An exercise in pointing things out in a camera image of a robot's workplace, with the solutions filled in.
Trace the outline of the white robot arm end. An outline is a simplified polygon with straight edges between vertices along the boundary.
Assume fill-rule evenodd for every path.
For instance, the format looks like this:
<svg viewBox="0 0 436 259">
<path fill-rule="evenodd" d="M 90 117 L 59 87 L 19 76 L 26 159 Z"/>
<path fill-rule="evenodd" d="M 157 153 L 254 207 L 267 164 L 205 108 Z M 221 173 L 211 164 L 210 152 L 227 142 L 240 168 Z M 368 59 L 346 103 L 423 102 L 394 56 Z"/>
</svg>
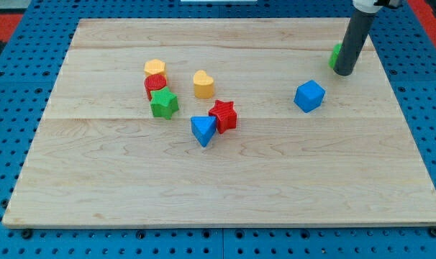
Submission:
<svg viewBox="0 0 436 259">
<path fill-rule="evenodd" d="M 383 7 L 398 9 L 403 2 L 403 0 L 353 0 L 353 6 L 361 12 L 375 14 Z"/>
</svg>

